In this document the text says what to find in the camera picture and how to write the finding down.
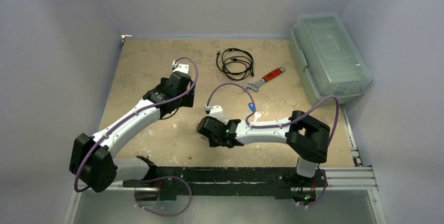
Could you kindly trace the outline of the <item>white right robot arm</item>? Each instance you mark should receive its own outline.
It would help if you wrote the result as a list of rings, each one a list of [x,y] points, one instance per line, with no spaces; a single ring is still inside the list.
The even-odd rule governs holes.
[[[287,118],[250,123],[240,119],[223,122],[208,115],[199,122],[196,131],[212,148],[254,143],[288,145],[299,155],[294,179],[302,186],[312,182],[318,165],[327,161],[331,141],[330,127],[310,115],[305,116],[300,110],[293,111]]]

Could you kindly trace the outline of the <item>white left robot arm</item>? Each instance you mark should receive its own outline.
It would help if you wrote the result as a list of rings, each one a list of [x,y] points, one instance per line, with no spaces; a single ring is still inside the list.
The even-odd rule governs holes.
[[[192,107],[195,82],[187,71],[174,69],[169,77],[147,91],[142,99],[116,122],[88,136],[84,133],[74,140],[69,170],[75,175],[74,190],[79,181],[86,189],[99,193],[115,181],[136,180],[144,187],[153,185],[156,172],[145,158],[117,160],[118,152],[139,132],[172,114],[180,107]]]

